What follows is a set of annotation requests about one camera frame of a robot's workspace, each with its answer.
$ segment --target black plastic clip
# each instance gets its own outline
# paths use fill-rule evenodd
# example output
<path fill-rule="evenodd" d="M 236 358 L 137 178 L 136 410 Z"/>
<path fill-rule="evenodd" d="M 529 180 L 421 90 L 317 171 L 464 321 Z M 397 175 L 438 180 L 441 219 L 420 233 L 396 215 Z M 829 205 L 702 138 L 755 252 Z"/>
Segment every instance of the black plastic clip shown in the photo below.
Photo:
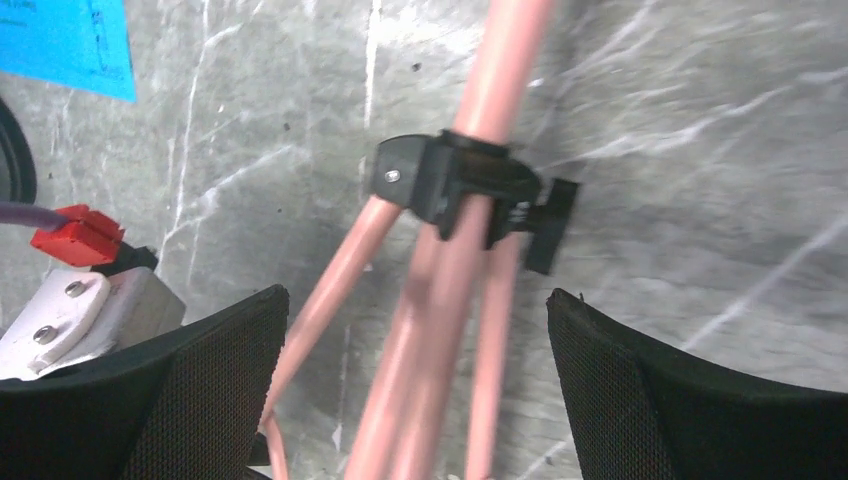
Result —
<path fill-rule="evenodd" d="M 133 247 L 126 242 L 121 242 L 118 247 L 118 256 L 112 263 L 104 265 L 95 265 L 89 270 L 100 273 L 106 277 L 117 275 L 127 270 L 132 270 L 136 267 L 147 267 L 151 270 L 156 270 L 159 265 L 159 259 L 156 253 L 150 247 Z"/>
<path fill-rule="evenodd" d="M 510 157 L 508 148 L 443 130 L 441 135 L 403 135 L 377 148 L 372 192 L 408 208 L 450 239 L 462 198 L 479 194 L 494 200 L 486 249 L 510 232 L 533 234 L 525 268 L 550 274 L 578 191 L 578 184 L 555 179 L 548 200 L 536 205 L 542 181 Z"/>

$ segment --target pink tube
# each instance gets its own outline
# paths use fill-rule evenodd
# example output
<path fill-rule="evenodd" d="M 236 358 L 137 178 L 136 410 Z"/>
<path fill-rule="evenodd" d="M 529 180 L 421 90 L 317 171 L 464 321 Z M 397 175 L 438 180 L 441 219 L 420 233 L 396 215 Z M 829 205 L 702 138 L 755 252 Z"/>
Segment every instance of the pink tube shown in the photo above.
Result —
<path fill-rule="evenodd" d="M 383 480 L 386 476 L 397 430 L 404 417 L 410 380 L 415 374 L 415 362 L 426 333 L 423 328 L 425 307 L 439 246 L 436 228 L 422 227 L 345 469 L 346 480 Z"/>
<path fill-rule="evenodd" d="M 454 122 L 456 133 L 493 144 L 507 143 L 542 40 L 541 27 L 550 18 L 552 7 L 553 0 L 492 2 L 483 43 Z M 417 388 L 409 397 L 408 424 L 396 452 L 394 480 L 432 478 L 490 210 L 488 197 L 469 196 L 451 241 L 440 252 L 430 291 L 427 343 L 419 356 Z"/>
<path fill-rule="evenodd" d="M 521 237 L 509 235 L 487 255 L 488 278 L 483 287 L 468 428 L 467 480 L 491 477 Z"/>
<path fill-rule="evenodd" d="M 289 480 L 286 468 L 286 449 L 283 445 L 283 434 L 277 425 L 277 419 L 269 418 L 265 423 L 265 435 L 268 439 L 268 453 L 271 457 L 271 474 L 274 480 Z"/>
<path fill-rule="evenodd" d="M 399 206 L 376 196 L 371 196 L 362 209 L 286 334 L 262 410 L 262 423 L 271 418 L 277 398 L 327 329 L 401 212 Z"/>

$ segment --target blue sticky note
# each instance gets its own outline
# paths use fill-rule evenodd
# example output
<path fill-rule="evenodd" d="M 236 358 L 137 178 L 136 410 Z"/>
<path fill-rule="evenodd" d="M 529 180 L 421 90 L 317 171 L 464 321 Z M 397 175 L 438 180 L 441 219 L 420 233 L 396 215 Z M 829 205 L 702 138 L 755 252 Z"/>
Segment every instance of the blue sticky note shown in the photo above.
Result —
<path fill-rule="evenodd" d="M 0 0 L 0 70 L 134 102 L 122 0 Z"/>

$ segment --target screw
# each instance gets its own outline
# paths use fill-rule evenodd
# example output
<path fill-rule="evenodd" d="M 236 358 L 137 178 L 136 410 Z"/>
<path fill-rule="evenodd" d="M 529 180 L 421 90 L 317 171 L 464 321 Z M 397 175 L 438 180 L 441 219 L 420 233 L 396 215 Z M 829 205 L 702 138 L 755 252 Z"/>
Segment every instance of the screw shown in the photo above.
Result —
<path fill-rule="evenodd" d="M 71 298 L 77 298 L 82 295 L 82 292 L 84 292 L 85 289 L 85 284 L 77 280 L 75 282 L 69 283 L 68 286 L 65 287 L 65 295 Z"/>
<path fill-rule="evenodd" d="M 397 170 L 389 170 L 386 172 L 386 181 L 389 183 L 395 183 L 400 180 L 400 172 Z"/>
<path fill-rule="evenodd" d="M 46 345 L 53 341 L 56 338 L 56 334 L 59 333 L 55 327 L 51 327 L 50 325 L 39 328 L 35 334 L 32 336 L 32 339 L 41 345 Z"/>

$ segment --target gray marble surface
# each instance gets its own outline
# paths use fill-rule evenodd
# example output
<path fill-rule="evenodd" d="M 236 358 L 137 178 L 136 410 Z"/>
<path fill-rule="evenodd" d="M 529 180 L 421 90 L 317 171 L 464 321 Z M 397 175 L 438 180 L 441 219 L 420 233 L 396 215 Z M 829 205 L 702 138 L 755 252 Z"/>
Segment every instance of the gray marble surface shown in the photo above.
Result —
<path fill-rule="evenodd" d="M 0 76 L 40 203 L 163 255 L 188 320 L 271 283 L 303 302 L 389 136 L 451 122 L 480 0 L 128 2 L 135 105 Z M 562 2 L 515 133 L 585 188 L 557 274 L 522 274 L 495 477 L 580 477 L 546 337 L 553 287 L 754 374 L 848 390 L 848 8 Z M 404 218 L 281 403 L 292 478 L 339 478 L 405 273 Z M 3 228 L 3 322 L 50 264 Z M 462 475 L 472 344 L 439 478 Z"/>

